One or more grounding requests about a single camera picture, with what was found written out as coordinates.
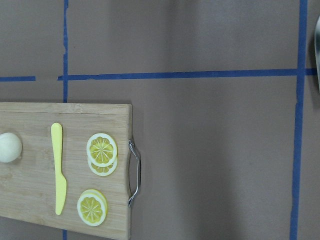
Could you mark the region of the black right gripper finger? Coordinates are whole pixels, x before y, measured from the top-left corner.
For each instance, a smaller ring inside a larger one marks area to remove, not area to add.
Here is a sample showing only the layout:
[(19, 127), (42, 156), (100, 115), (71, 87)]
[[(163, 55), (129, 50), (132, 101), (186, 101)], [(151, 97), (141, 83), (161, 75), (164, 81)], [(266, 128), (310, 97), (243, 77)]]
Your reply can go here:
[(314, 54), (316, 63), (316, 75), (318, 88), (320, 87), (320, 17), (318, 17), (314, 28)]

